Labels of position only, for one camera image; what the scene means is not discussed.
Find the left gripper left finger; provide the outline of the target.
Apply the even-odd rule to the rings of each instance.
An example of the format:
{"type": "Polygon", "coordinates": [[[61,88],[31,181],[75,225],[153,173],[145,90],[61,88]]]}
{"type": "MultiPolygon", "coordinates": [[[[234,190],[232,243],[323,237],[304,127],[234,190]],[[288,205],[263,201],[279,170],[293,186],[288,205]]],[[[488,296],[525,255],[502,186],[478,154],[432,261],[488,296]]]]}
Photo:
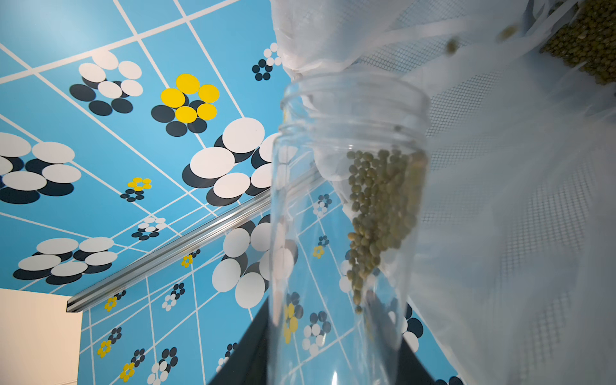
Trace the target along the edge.
{"type": "Polygon", "coordinates": [[[269,300],[261,306],[236,351],[210,384],[267,384],[268,349],[270,342],[269,300]]]}

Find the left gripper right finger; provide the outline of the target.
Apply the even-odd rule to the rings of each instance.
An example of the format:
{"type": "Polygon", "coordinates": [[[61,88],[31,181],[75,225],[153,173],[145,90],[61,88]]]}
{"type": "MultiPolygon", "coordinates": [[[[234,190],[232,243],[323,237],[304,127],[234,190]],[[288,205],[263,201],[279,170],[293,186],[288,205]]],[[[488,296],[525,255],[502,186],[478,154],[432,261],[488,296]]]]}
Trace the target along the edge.
{"type": "Polygon", "coordinates": [[[435,380],[417,359],[404,338],[395,352],[395,385],[434,385],[435,380]]]}

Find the clear plastic jar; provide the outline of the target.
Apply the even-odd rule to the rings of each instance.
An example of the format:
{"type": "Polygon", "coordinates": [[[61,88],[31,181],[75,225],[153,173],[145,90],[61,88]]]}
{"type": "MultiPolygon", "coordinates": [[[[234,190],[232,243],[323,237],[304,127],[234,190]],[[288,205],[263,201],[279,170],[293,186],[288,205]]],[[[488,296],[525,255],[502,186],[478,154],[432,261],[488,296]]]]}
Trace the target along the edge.
{"type": "Polygon", "coordinates": [[[394,383],[428,104],[418,88],[370,72],[285,91],[270,187],[269,383],[394,383]]]}

